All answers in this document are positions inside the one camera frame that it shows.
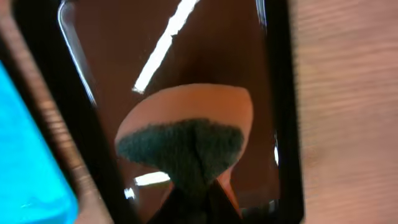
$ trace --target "bright blue plastic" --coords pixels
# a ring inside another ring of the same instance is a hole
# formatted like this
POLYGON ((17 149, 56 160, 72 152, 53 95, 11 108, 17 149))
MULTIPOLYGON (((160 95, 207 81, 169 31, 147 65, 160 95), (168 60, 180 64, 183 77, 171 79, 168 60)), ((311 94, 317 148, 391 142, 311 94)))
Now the bright blue plastic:
POLYGON ((78 202, 0 61, 0 223, 73 223, 78 202))

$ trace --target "blue object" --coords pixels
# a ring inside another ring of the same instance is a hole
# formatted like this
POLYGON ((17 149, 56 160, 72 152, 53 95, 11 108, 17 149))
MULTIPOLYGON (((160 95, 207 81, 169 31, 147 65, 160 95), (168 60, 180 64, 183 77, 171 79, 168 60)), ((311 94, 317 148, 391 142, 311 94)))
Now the blue object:
POLYGON ((73 223, 78 202, 0 61, 0 223, 73 223))

